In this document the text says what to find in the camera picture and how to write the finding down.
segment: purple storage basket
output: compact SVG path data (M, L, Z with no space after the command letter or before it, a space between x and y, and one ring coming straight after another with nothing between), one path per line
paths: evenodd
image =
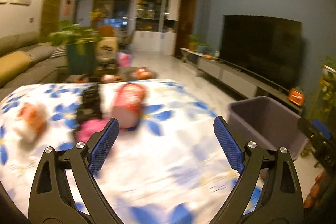
M308 139L298 130L299 115L276 100L259 96L229 104L228 125L246 141L277 150L284 146L296 160Z

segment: orange clock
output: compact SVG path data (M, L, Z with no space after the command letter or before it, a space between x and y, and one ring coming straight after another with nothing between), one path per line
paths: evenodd
M302 106L305 102L305 95L297 89L291 89L288 94L288 100L297 106Z

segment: red can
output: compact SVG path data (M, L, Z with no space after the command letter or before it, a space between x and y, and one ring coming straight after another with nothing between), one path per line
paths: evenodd
M145 96L146 88L137 83L125 84L118 90L113 102L112 117L118 120L120 129L138 124Z

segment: metal pivot screw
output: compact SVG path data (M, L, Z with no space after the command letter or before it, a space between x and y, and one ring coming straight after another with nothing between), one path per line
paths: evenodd
M78 149L82 149L84 146L85 146L84 142L79 142L79 143L76 144L76 148L78 148Z
M286 154L286 153L287 153L287 148L285 148L285 147L280 147L280 151L281 151L281 153Z
M257 144L255 142L248 142L247 145L250 147L250 148L256 148L257 147Z
M44 150L44 152L50 153L52 150L53 150L53 148L51 146L49 146Z

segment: blue gripper pad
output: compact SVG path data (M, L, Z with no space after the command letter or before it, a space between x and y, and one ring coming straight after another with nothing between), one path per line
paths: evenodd
M241 174L245 169L243 153L219 117L215 118L213 122L213 130L231 168Z
M110 126L105 130L96 146L92 149L90 155L90 164L88 166L88 170L91 174L96 171L99 171L116 140L119 133L119 123L118 120L115 119Z

